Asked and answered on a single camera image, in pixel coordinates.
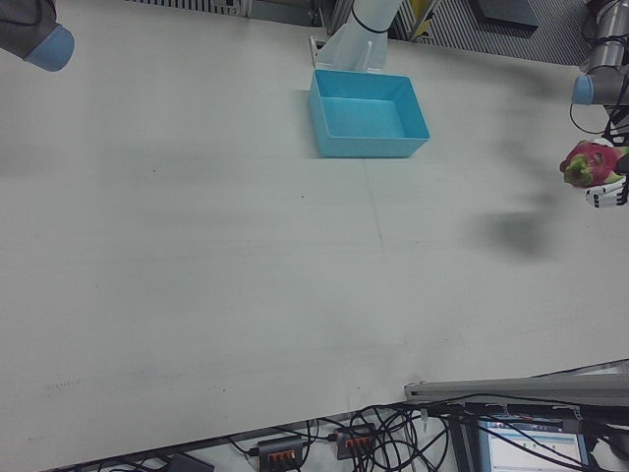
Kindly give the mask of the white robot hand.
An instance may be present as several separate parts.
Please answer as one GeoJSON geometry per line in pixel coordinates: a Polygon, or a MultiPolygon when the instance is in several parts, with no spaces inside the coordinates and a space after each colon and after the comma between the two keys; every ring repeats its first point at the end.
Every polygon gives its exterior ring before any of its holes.
{"type": "Polygon", "coordinates": [[[595,208],[623,207],[628,204],[628,148],[616,163],[615,171],[620,179],[616,182],[595,186],[585,192],[586,202],[595,208]]]}

